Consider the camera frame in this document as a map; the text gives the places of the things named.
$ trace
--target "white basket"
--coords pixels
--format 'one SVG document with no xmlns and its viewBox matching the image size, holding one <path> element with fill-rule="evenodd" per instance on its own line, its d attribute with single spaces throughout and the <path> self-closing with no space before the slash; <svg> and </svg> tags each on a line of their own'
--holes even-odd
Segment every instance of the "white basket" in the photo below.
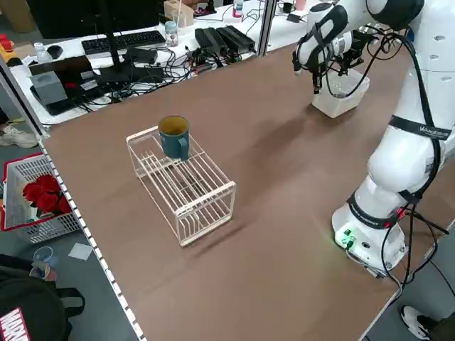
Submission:
<svg viewBox="0 0 455 341">
<path fill-rule="evenodd" d="M 190 136 L 187 161 L 164 155 L 158 127 L 127 137 L 136 176 L 184 247 L 232 217 L 236 184 Z"/>
<path fill-rule="evenodd" d="M 73 213 L 27 222 L 30 202 L 22 194 L 27 183 L 40 175 L 53 175 L 52 168 L 42 154 L 10 161 L 4 167 L 4 201 L 1 210 L 1 231 L 14 231 L 28 243 L 44 242 L 64 234 L 78 231 L 80 226 Z"/>
<path fill-rule="evenodd" d="M 362 79 L 362 74 L 354 69 L 350 69 L 347 76 L 338 76 L 336 71 L 328 73 L 328 81 L 330 82 L 332 93 L 349 93 Z M 319 94 L 315 94 L 312 104 L 321 110 L 324 114 L 331 118 L 340 116 L 341 114 L 357 107 L 367 92 L 370 86 L 368 77 L 362 81 L 360 87 L 349 97 L 335 98 L 327 90 L 327 79 L 323 77 L 323 86 Z"/>
</svg>

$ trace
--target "backpack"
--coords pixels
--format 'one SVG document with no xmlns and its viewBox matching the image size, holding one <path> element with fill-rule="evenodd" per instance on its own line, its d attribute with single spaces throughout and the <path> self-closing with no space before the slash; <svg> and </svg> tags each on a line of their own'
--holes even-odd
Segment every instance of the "backpack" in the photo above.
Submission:
<svg viewBox="0 0 455 341">
<path fill-rule="evenodd" d="M 78 307 L 65 308 L 62 298 L 80 298 Z M 75 288 L 56 288 L 55 282 L 0 269 L 0 340 L 68 341 L 68 321 L 85 308 Z"/>
</svg>

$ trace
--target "plastic bottle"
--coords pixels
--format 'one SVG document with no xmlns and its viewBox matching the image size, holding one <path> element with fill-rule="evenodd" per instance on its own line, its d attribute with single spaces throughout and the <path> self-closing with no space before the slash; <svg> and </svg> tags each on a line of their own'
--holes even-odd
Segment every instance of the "plastic bottle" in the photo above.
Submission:
<svg viewBox="0 0 455 341">
<path fill-rule="evenodd" d="M 166 32 L 166 44 L 167 46 L 174 47 L 178 45 L 178 29 L 175 21 L 167 21 L 164 24 L 164 30 Z"/>
<path fill-rule="evenodd" d="M 296 11 L 303 11 L 305 8 L 306 0 L 296 0 Z"/>
<path fill-rule="evenodd" d="M 45 50 L 43 43 L 35 43 L 35 51 L 38 64 L 52 62 L 52 56 Z"/>
<path fill-rule="evenodd" d="M 234 6 L 232 8 L 232 16 L 234 18 L 242 18 L 243 12 L 243 0 L 234 0 Z"/>
</svg>

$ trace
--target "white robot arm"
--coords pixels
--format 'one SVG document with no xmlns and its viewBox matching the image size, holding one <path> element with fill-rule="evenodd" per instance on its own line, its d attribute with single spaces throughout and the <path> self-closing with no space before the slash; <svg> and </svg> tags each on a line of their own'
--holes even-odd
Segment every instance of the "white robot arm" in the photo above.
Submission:
<svg viewBox="0 0 455 341">
<path fill-rule="evenodd" d="M 341 0 L 297 43 L 294 71 L 313 73 L 317 93 L 324 58 L 349 49 L 345 44 L 336 51 L 333 41 L 372 21 L 396 31 L 410 27 L 418 63 L 409 66 L 395 113 L 368 162 L 368 176 L 336 210 L 332 224 L 337 244 L 384 275 L 407 251 L 397 223 L 403 209 L 418 203 L 455 154 L 455 1 Z"/>
</svg>

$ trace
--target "red flower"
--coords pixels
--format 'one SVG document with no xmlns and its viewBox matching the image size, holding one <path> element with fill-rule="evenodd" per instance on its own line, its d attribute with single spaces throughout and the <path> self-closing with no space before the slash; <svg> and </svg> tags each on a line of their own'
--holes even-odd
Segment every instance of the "red flower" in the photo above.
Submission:
<svg viewBox="0 0 455 341">
<path fill-rule="evenodd" d="M 36 201 L 36 207 L 43 211 L 43 213 L 57 211 L 58 195 L 43 193 Z"/>
<path fill-rule="evenodd" d="M 57 192 L 60 193 L 60 186 L 58 185 L 57 180 L 51 175 L 42 175 L 36 182 L 44 187 L 46 192 Z"/>
<path fill-rule="evenodd" d="M 68 201 L 65 197 L 61 197 L 60 202 L 58 203 L 58 210 L 63 214 L 71 213 L 70 204 L 68 204 Z"/>
<path fill-rule="evenodd" d="M 43 193 L 43 187 L 37 183 L 28 183 L 22 191 L 23 196 L 31 202 L 35 202 Z"/>
</svg>

